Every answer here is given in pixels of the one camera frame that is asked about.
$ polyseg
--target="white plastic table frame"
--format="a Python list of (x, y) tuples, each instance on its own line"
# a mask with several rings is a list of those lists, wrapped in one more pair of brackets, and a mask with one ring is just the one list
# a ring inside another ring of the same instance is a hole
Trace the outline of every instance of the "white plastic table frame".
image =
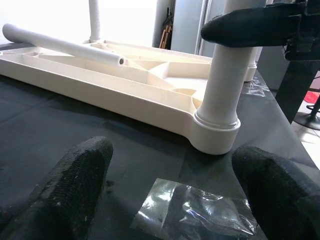
[[(227, 0), (225, 13), (265, 4)], [(97, 9), (84, 47), (124, 57), (121, 66), (35, 46), (0, 52), (0, 74), (185, 136), (204, 153), (227, 153), (241, 125), (236, 108), (253, 49), (217, 45), (211, 59), (99, 41)]]

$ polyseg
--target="red object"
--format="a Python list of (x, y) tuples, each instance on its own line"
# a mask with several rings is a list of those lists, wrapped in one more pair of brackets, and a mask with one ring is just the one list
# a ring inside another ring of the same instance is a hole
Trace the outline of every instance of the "red object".
[(320, 92), (308, 91), (304, 97), (304, 100), (309, 104), (315, 104)]

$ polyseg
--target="floor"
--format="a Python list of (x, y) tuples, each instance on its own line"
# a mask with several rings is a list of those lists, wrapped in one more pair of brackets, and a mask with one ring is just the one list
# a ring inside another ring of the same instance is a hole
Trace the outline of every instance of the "floor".
[[(306, 108), (307, 105), (312, 105), (303, 101), (299, 112), (310, 113), (310, 110)], [(294, 121), (291, 124), (292, 128), (299, 137), (305, 150), (314, 161), (315, 165), (320, 169), (320, 130), (313, 130), (304, 126), (301, 126)]]

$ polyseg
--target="black tablecloth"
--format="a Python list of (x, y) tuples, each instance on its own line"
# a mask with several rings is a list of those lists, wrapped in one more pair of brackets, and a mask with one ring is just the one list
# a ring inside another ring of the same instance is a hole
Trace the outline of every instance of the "black tablecloth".
[(0, 113), (0, 208), (12, 212), (69, 148), (92, 136), (113, 143), (90, 240), (154, 239), (130, 225), (156, 178), (245, 197), (231, 165), (243, 145), (315, 168), (270, 92), (241, 95), (241, 128), (232, 150), (218, 156), (197, 151), (183, 136), (1, 75)]

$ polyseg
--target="plastic wrap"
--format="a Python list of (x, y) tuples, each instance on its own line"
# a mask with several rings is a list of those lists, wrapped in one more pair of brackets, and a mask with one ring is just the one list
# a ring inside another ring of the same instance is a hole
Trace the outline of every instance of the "plastic wrap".
[(158, 178), (131, 227), (164, 240), (247, 240), (257, 225), (246, 199)]
[(259, 78), (254, 76), (249, 82), (245, 82), (242, 87), (242, 94), (256, 95), (265, 97), (265, 92), (270, 92), (265, 83), (259, 81)]

